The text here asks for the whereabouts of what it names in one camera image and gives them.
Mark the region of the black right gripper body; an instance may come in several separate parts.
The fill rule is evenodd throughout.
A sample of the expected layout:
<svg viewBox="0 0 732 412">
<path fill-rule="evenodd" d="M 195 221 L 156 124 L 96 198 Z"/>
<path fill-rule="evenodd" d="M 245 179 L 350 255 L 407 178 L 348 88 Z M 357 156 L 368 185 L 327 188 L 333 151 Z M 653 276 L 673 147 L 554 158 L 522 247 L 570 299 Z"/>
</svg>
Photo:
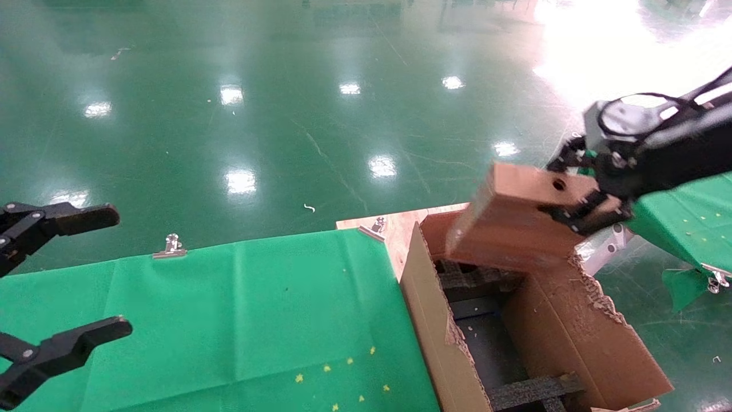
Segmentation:
<svg viewBox="0 0 732 412">
<path fill-rule="evenodd" d="M 601 191 L 637 199 L 730 172 L 730 104 L 684 109 L 661 126 L 661 110 L 609 102 L 598 114 L 594 162 Z"/>
</svg>

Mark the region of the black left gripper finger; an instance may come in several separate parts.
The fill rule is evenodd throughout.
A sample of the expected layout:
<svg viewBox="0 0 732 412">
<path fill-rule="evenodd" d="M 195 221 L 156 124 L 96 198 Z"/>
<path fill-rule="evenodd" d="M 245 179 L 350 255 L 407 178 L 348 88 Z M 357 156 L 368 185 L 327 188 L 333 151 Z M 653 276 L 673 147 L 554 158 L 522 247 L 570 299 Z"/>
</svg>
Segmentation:
<svg viewBox="0 0 732 412">
<path fill-rule="evenodd" d="M 95 348 L 132 333 L 123 316 L 57 333 L 38 345 L 1 333 L 1 355 L 10 362 L 1 375 L 2 410 L 16 409 L 48 380 L 83 367 Z"/>
<path fill-rule="evenodd" d="M 71 203 L 7 203 L 1 211 L 1 276 L 13 272 L 57 236 L 114 227 L 120 220 L 117 208 L 108 203 L 88 208 L 76 208 Z"/>
</svg>

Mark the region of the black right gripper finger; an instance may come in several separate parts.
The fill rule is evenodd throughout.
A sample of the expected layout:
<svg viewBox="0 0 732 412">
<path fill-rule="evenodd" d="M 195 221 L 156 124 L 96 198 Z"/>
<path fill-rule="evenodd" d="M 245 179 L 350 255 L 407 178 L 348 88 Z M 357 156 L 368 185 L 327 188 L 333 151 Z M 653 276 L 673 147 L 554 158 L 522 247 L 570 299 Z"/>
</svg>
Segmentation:
<svg viewBox="0 0 732 412">
<path fill-rule="evenodd" d="M 585 136 L 571 136 L 546 165 L 549 172 L 594 173 L 596 153 L 587 148 Z"/>
<path fill-rule="evenodd" d="M 540 211 L 580 236 L 589 236 L 633 218 L 633 201 L 591 191 L 570 207 L 541 206 Z"/>
</svg>

